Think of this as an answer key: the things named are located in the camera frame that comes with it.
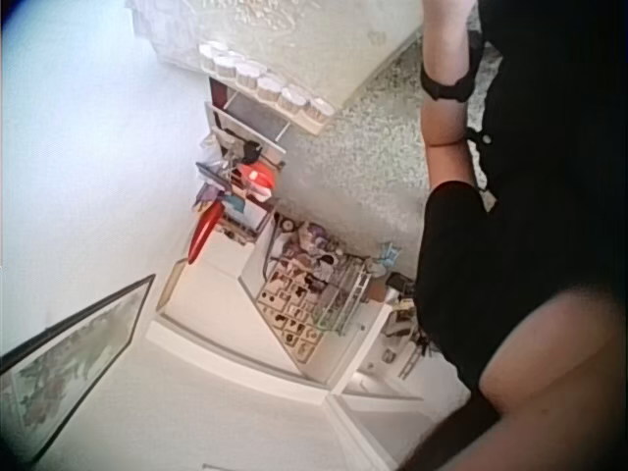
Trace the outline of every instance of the black shirt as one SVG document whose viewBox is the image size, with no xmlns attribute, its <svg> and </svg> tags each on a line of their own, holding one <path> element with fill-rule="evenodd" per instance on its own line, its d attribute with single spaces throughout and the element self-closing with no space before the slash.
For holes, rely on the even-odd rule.
<svg viewBox="0 0 628 471">
<path fill-rule="evenodd" d="M 507 335 L 560 291 L 594 286 L 625 300 L 621 4 L 480 2 L 485 38 L 503 56 L 481 131 L 491 144 L 478 147 L 497 204 L 487 212 L 466 183 L 432 192 L 415 299 L 471 389 Z"/>
</svg>

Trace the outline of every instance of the picture frame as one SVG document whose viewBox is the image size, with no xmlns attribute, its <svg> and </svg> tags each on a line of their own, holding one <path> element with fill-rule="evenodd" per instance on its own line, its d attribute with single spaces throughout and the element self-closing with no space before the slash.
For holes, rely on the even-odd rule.
<svg viewBox="0 0 628 471">
<path fill-rule="evenodd" d="M 156 312 L 161 311 L 166 304 L 170 301 L 170 298 L 179 283 L 179 279 L 183 274 L 183 269 L 187 266 L 187 257 L 182 258 L 175 262 L 172 271 L 170 272 L 170 276 L 168 277 L 168 281 L 164 285 L 164 289 L 161 291 L 161 296 L 159 296 L 159 301 L 157 301 L 157 307 L 155 308 Z"/>
<path fill-rule="evenodd" d="M 20 461 L 41 458 L 129 347 L 154 279 L 110 294 L 0 358 L 0 432 Z"/>
</svg>

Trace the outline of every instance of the black wristband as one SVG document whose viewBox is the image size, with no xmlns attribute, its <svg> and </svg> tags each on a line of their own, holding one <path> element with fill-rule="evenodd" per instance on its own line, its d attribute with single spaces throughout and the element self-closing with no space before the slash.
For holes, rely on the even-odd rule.
<svg viewBox="0 0 628 471">
<path fill-rule="evenodd" d="M 466 75 L 454 85 L 443 85 L 430 78 L 425 72 L 425 66 L 421 64 L 421 86 L 433 100 L 445 99 L 465 103 L 473 94 L 475 88 L 475 76 L 480 68 L 482 53 L 484 52 L 484 40 L 479 31 L 469 31 L 469 70 Z"/>
</svg>

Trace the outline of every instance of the wire rack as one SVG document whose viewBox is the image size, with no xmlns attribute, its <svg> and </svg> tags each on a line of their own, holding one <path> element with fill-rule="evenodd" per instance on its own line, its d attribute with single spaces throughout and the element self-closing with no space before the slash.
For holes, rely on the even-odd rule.
<svg viewBox="0 0 628 471">
<path fill-rule="evenodd" d="M 312 313 L 315 326 L 321 331 L 334 331 L 344 336 L 370 280 L 364 260 L 349 258 L 321 293 Z"/>
</svg>

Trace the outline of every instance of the white lid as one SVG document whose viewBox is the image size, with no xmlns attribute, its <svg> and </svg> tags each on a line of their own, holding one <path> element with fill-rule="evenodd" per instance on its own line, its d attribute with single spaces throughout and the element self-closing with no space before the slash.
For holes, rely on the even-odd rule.
<svg viewBox="0 0 628 471">
<path fill-rule="evenodd" d="M 232 56 L 216 56 L 214 62 L 217 66 L 233 68 L 236 66 L 237 59 Z"/>
<path fill-rule="evenodd" d="M 306 100 L 312 99 L 312 95 L 305 88 L 301 88 L 300 86 L 295 85 L 294 83 L 291 83 L 290 85 L 288 85 L 288 88 L 292 90 L 294 93 L 301 95 Z"/>
<path fill-rule="evenodd" d="M 235 69 L 241 76 L 252 77 L 254 79 L 262 75 L 262 71 L 248 62 L 240 62 L 235 66 Z"/>
<path fill-rule="evenodd" d="M 260 75 L 264 75 L 268 72 L 268 67 L 266 67 L 264 64 L 261 64 L 257 61 L 246 61 L 246 64 L 248 64 L 249 66 L 253 66 L 258 71 L 260 71 Z"/>
<path fill-rule="evenodd" d="M 229 51 L 227 54 L 233 58 L 238 59 L 239 61 L 243 61 L 245 59 L 244 54 L 240 54 L 239 52 Z"/>
<path fill-rule="evenodd" d="M 334 107 L 330 105 L 327 101 L 323 100 L 322 98 L 315 98 L 310 103 L 314 108 L 316 108 L 318 111 L 320 111 L 323 115 L 327 117 L 332 117 L 334 113 L 336 112 Z"/>
<path fill-rule="evenodd" d="M 304 106 L 307 103 L 307 98 L 300 92 L 297 86 L 288 85 L 282 90 L 282 96 L 297 106 Z"/>
<path fill-rule="evenodd" d="M 207 41 L 207 45 L 216 52 L 227 52 L 229 47 L 220 41 Z"/>
<path fill-rule="evenodd" d="M 282 82 L 280 77 L 268 74 L 267 76 L 264 76 L 257 81 L 257 86 L 269 91 L 275 91 L 279 93 L 280 91 L 282 91 L 284 83 Z"/>
<path fill-rule="evenodd" d="M 204 56 L 207 59 L 214 57 L 214 50 L 209 44 L 201 44 L 198 46 L 198 52 L 200 52 L 201 56 Z"/>
</svg>

